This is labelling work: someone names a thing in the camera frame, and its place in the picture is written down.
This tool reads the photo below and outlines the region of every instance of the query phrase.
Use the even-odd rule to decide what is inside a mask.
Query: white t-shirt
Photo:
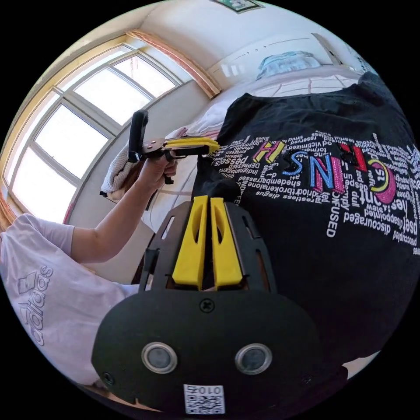
[[[91,364],[99,324],[137,293],[90,273],[70,258],[74,226],[18,217],[1,236],[0,274],[22,325],[63,375],[81,384],[99,379]]]

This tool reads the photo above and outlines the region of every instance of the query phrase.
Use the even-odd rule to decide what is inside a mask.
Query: bed sheet
[[[222,127],[229,106],[244,93],[260,97],[283,97],[338,91],[357,83],[361,73],[342,66],[324,66],[287,74],[280,74],[251,83],[242,83],[222,92],[185,127],[169,133],[175,136],[207,136],[214,140]],[[178,161],[177,174],[172,185],[164,185],[153,197],[142,221],[157,232],[168,211],[191,200],[196,178],[197,157],[188,156]]]

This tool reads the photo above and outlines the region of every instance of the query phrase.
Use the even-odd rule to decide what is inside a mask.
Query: hand
[[[144,162],[137,181],[146,185],[154,193],[164,185],[165,176],[172,177],[176,174],[177,164],[176,159],[168,162],[165,156],[157,159],[148,158]]]

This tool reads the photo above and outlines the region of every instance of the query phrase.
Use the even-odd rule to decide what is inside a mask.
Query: qr code
[[[225,414],[223,386],[184,385],[187,414]]]

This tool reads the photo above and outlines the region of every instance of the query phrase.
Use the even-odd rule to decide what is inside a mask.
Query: window frame
[[[76,80],[73,84],[69,85],[69,87],[66,89],[66,91],[62,91],[60,88],[58,88],[58,85],[65,80],[71,73],[77,72],[77,69],[80,69],[82,66],[85,66],[89,61],[95,60],[98,56],[104,55],[107,53],[110,53],[112,50],[115,50],[116,48],[119,48],[121,46],[129,48],[131,51],[122,54],[114,59],[111,59],[100,66],[95,66],[90,72],[85,74],[80,79]],[[116,74],[118,77],[123,79],[125,82],[129,83],[131,86],[136,88],[138,91],[140,91],[143,95],[145,95],[149,102],[145,105],[145,108],[150,106],[153,102],[155,102],[160,97],[155,97],[150,92],[148,92],[144,87],[142,87],[139,83],[137,83],[135,80],[131,79],[127,75],[125,75],[120,70],[116,69],[114,66],[116,64],[119,64],[122,61],[125,61],[131,57],[138,56],[141,60],[145,61],[147,64],[151,65],[153,68],[155,68],[157,71],[159,71],[164,77],[166,77],[168,80],[170,80],[174,87],[170,89],[169,91],[165,92],[160,97],[163,97],[167,93],[171,92],[172,90],[178,88],[179,86],[183,85],[183,82],[181,79],[179,79],[177,76],[175,76],[171,71],[165,69],[162,65],[160,65],[156,60],[154,60],[152,57],[148,56],[144,52],[140,51],[139,49],[134,49],[130,45],[126,43],[121,43],[120,45],[113,46],[112,48],[109,48],[107,51],[102,52],[101,54],[98,54],[96,57],[90,58],[87,62],[84,62],[80,64],[76,69],[74,69],[71,73],[64,76],[60,81],[55,83],[48,92],[44,95],[44,97],[39,101],[37,106],[33,109],[33,111],[29,114],[29,116],[26,118],[25,122],[22,124],[22,128],[19,131],[19,133],[16,136],[15,144],[13,145],[12,149],[10,150],[10,153],[7,157],[7,160],[5,162],[5,165],[2,169],[1,173],[1,180],[3,184],[6,187],[7,195],[12,199],[12,201],[16,204],[17,208],[24,212],[24,213],[30,213],[30,211],[26,208],[26,206],[19,200],[19,198],[14,194],[13,192],[13,186],[16,179],[16,174],[20,168],[20,165],[22,163],[23,157],[27,151],[28,148],[31,148],[31,150],[39,157],[41,160],[48,165],[51,169],[53,169],[59,176],[67,180],[71,185],[76,187],[76,190],[74,192],[73,197],[71,198],[68,206],[70,207],[77,199],[78,196],[81,193],[81,190],[90,177],[93,169],[98,164],[100,159],[103,157],[104,153],[112,146],[118,135],[123,131],[124,127],[127,125],[129,120],[125,122],[123,125],[118,124],[116,121],[114,121],[110,116],[105,114],[102,110],[100,110],[98,107],[84,99],[82,96],[78,95],[75,92],[75,89],[79,86],[81,86],[86,80],[93,77],[95,74],[99,73],[100,71],[104,69],[109,69],[114,74]],[[19,138],[23,137],[25,134],[23,133],[23,130],[25,129],[26,124],[32,118],[34,115],[36,115],[37,110],[44,111],[42,107],[42,103],[44,100],[50,95],[52,92],[59,95],[58,98],[49,106],[49,108],[45,111],[42,118],[38,121],[32,132],[29,134],[28,138],[26,139],[25,144],[22,147],[22,150],[20,151],[19,157],[17,158],[16,165],[12,169],[13,173],[10,178],[10,183],[7,182],[6,179],[6,169],[8,167],[10,159],[14,159],[13,150],[19,147]],[[36,138],[45,126],[45,124],[49,121],[49,119],[53,116],[55,111],[60,107],[65,106],[68,108],[71,112],[73,112],[77,117],[81,118],[85,123],[92,126],[95,130],[97,130],[100,134],[105,136],[107,138],[106,143],[101,148],[101,150],[98,151],[95,158],[92,160],[89,167],[86,169],[84,175],[79,179],[75,175],[73,175],[70,171],[65,169],[62,165],[60,165],[57,161],[55,161],[52,157],[48,155],[37,143]]]

